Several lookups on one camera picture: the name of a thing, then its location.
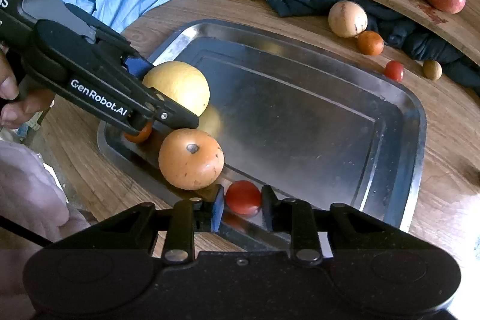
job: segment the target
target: orange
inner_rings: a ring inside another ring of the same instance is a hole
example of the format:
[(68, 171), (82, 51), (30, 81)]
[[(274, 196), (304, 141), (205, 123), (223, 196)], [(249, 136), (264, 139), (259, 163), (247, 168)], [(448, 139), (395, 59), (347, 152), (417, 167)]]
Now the orange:
[(358, 35), (357, 46), (364, 55), (377, 56), (383, 51), (383, 38), (374, 31), (363, 31)]

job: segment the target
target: fruit stem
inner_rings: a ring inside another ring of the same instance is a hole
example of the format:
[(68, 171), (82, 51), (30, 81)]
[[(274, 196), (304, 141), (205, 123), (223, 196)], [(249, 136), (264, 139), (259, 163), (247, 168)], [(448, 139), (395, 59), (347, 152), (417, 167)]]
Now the fruit stem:
[(200, 147), (196, 144), (189, 144), (187, 145), (187, 151), (190, 152), (191, 154), (194, 154), (196, 151), (198, 151)]

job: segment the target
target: cherry tomato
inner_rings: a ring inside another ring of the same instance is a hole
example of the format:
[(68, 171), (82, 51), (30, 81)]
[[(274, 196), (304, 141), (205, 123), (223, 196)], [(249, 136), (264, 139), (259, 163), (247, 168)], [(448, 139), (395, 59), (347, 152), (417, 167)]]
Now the cherry tomato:
[(225, 203), (238, 214), (254, 214), (262, 204), (262, 193), (249, 181), (237, 181), (226, 191)]
[(385, 70), (383, 70), (383, 74), (390, 79), (393, 79), (397, 82), (401, 82), (403, 79), (403, 71), (404, 71), (403, 64), (392, 60), (387, 63), (385, 66)]
[(140, 143), (143, 143), (145, 140), (147, 140), (150, 137), (151, 133), (152, 133), (152, 123), (149, 122), (147, 123), (147, 125), (143, 127), (143, 129), (140, 131), (138, 136), (132, 136), (132, 135), (129, 135), (128, 133), (123, 132), (123, 137), (126, 138), (128, 141), (131, 141), (132, 143), (140, 144)]

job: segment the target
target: pink fabric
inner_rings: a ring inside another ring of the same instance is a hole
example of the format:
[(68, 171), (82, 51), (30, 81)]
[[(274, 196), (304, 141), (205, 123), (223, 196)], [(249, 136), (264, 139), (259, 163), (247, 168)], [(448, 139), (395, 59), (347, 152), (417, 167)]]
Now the pink fabric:
[[(58, 241), (88, 227), (41, 160), (27, 147), (0, 140), (0, 215)], [(39, 246), (0, 228), (0, 320), (24, 320), (34, 310), (22, 270)]]

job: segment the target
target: wooden table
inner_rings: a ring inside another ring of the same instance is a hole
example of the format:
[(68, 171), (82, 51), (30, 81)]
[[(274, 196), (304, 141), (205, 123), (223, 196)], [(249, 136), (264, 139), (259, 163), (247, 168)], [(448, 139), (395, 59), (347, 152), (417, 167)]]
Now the wooden table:
[[(474, 252), (480, 234), (480, 99), (445, 76), (437, 82), (425, 79), (421, 66), (403, 52), (386, 47), (380, 56), (364, 56), (354, 39), (336, 37), (326, 18), (280, 19), (262, 0), (172, 0), (135, 21), (124, 35), (148, 56), (179, 26), (205, 18), (267, 29), (375, 71), (381, 72), (392, 59), (404, 64), (403, 83), (422, 102), (428, 123), (425, 163), (410, 232), (444, 248), (459, 261), (464, 280), (453, 310), (460, 319), (474, 318), (474, 292), (480, 278), (480, 261)], [(99, 154), (97, 127), (93, 116), (57, 98), (41, 130), (94, 216), (105, 219), (139, 202), (166, 207)], [(160, 238), (157, 254), (162, 242)], [(196, 246), (198, 250), (238, 250), (214, 235), (199, 235)]]

